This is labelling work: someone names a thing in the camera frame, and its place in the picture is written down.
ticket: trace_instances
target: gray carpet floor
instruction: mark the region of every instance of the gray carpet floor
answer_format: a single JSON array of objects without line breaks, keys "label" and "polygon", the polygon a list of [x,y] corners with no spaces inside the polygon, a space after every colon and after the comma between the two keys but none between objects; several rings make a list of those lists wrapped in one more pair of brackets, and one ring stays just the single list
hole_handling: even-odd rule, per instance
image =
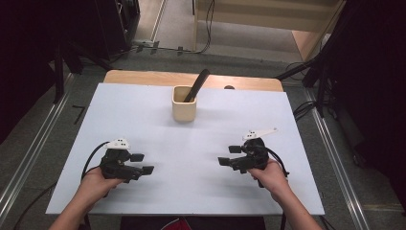
[{"label": "gray carpet floor", "polygon": [[[179,57],[175,52],[170,51],[158,51],[157,54],[151,55],[149,50],[144,50],[141,53],[124,55],[112,65],[124,70],[184,73],[199,73],[202,69],[208,68],[215,75],[272,78],[284,72],[287,64],[215,55],[185,54]],[[82,75],[75,75],[75,82],[67,103],[1,229],[12,229],[25,207],[45,188],[58,180],[83,118],[81,117],[75,125],[79,110],[73,105],[88,106],[98,83],[103,81],[104,75],[105,72],[99,66],[94,65],[86,66]],[[288,95],[292,110],[305,102],[304,89],[296,81],[285,80],[283,89]],[[3,160],[0,162],[2,190],[11,180],[15,169],[47,116],[52,106],[53,96],[54,89],[52,88],[37,102],[0,146],[3,156]],[[398,200],[387,179],[374,169],[362,169],[355,166],[351,159],[351,149],[340,126],[329,116],[326,117],[326,120],[361,204],[369,207],[365,212],[371,228],[406,229],[405,217],[401,215],[399,209],[393,208],[398,204]],[[298,129],[326,210],[326,218],[336,229],[355,229],[348,205],[328,159],[326,148],[310,113],[298,122]],[[21,229],[46,229],[50,226],[55,217],[44,214],[50,198],[50,195],[45,195],[32,207],[23,219]],[[373,205],[386,205],[390,208],[373,209],[371,208],[375,207]],[[279,229],[280,222],[280,217],[265,217],[267,229]],[[120,217],[92,216],[91,223],[93,229],[119,229]]]}]

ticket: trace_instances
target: person's right hand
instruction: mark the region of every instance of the person's right hand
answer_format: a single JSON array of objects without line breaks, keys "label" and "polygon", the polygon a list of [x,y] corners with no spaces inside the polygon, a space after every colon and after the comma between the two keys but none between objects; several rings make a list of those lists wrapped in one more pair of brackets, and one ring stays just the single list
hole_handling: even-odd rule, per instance
[{"label": "person's right hand", "polygon": [[280,202],[281,196],[292,193],[282,168],[276,160],[269,159],[264,170],[251,169],[248,172],[271,192],[277,202]]}]

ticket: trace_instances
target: cup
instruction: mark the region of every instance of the cup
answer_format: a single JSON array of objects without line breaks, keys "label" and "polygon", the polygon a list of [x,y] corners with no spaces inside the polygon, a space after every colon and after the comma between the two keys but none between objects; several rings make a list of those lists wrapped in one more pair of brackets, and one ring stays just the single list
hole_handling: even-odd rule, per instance
[{"label": "cup", "polygon": [[172,115],[177,122],[191,122],[196,117],[196,102],[194,98],[189,103],[184,103],[186,96],[191,92],[189,85],[176,85],[172,91]]}]

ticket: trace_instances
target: person's right arm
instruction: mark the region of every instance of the person's right arm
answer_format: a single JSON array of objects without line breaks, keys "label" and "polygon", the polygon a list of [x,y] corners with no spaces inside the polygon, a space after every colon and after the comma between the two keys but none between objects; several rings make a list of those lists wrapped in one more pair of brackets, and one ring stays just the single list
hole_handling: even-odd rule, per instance
[{"label": "person's right arm", "polygon": [[270,159],[263,171],[252,169],[248,172],[255,179],[258,179],[263,187],[271,193],[275,201],[281,205],[293,229],[322,229],[290,189],[281,166],[277,161]]}]

